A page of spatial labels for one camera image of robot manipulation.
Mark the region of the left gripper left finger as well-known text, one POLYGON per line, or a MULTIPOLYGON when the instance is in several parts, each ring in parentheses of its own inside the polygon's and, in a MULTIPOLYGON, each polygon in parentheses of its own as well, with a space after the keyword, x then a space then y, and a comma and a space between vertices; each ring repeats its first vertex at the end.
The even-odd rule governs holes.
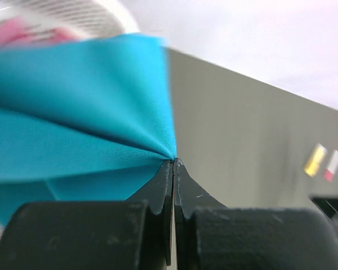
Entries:
POLYGON ((166 269, 173 162, 124 201, 32 202, 0 239, 0 269, 166 269))

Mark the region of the teal t shirt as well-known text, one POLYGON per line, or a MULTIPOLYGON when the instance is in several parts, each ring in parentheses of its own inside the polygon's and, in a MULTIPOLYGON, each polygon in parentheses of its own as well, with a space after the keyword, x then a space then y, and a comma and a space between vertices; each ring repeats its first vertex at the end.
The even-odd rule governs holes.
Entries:
POLYGON ((173 160, 167 68, 139 34, 0 49, 0 224, 33 201, 127 199, 173 160))

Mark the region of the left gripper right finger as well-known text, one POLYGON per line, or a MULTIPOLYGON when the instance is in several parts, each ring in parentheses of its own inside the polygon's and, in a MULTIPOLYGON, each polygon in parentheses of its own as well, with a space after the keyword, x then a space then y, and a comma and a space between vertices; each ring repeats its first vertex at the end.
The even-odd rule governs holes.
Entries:
POLYGON ((338 269, 338 234, 305 208, 228 208, 174 161, 178 269, 338 269))

